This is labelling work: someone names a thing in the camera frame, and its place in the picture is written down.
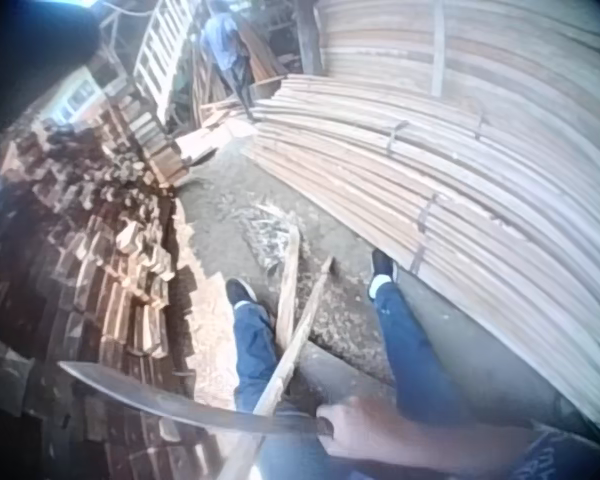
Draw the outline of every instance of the concrete floor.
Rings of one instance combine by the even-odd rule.
[[[231,276],[246,279],[275,313],[281,274],[275,264],[284,252],[288,222],[297,223],[303,236],[299,308],[322,261],[333,254],[337,262],[312,340],[349,365],[391,383],[366,296],[372,246],[246,159],[240,152],[250,141],[229,142],[215,158],[196,167],[195,180],[178,190],[178,237],[190,248],[181,250],[178,268],[189,278],[182,295],[190,302],[186,313],[192,351],[187,364],[197,373],[196,399],[233,406],[235,347],[224,281]],[[515,423],[534,419],[586,432],[573,407],[485,329],[406,272],[399,283],[477,417]]]

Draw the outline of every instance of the person's right hand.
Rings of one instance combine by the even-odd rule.
[[[358,460],[382,461],[408,435],[411,423],[395,407],[359,397],[337,405],[321,405],[316,416],[333,425],[333,438],[318,437],[327,453]]]

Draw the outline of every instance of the knife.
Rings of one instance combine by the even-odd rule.
[[[154,388],[97,363],[58,362],[58,365],[119,402],[187,425],[262,435],[333,436],[333,426],[325,418],[305,415],[264,417],[235,412]]]

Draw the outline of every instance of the dark pants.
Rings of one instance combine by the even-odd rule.
[[[394,283],[382,285],[374,306],[396,382],[397,407],[405,417],[435,425],[472,421],[468,409],[440,366],[424,331]],[[274,336],[262,307],[240,306],[234,312],[238,351],[236,407],[252,411],[276,368]],[[278,415],[303,415],[288,403]],[[263,480],[344,479],[351,467],[334,461],[317,439],[280,436],[265,440],[258,466]]]
[[[253,83],[253,72],[251,71],[249,57],[239,56],[230,69],[222,70],[222,76],[238,97],[247,116],[253,118],[251,115],[253,102],[249,91],[249,85]]]

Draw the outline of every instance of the person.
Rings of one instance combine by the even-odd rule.
[[[231,12],[218,0],[210,1],[211,16],[202,30],[202,51],[218,65],[222,76],[236,94],[249,120],[253,121],[251,92],[253,82],[249,49],[240,38]]]
[[[359,464],[343,459],[462,478],[591,478],[600,468],[600,447],[588,440],[548,428],[478,423],[402,296],[395,262],[376,249],[372,264],[368,296],[395,379],[396,405],[352,398],[318,407],[317,416],[332,423],[333,437],[268,437],[258,459],[264,480],[370,478],[359,471]],[[276,368],[274,335],[265,309],[248,285],[230,279],[226,290],[235,317],[236,407],[253,411]],[[304,414],[283,400],[276,415]]]

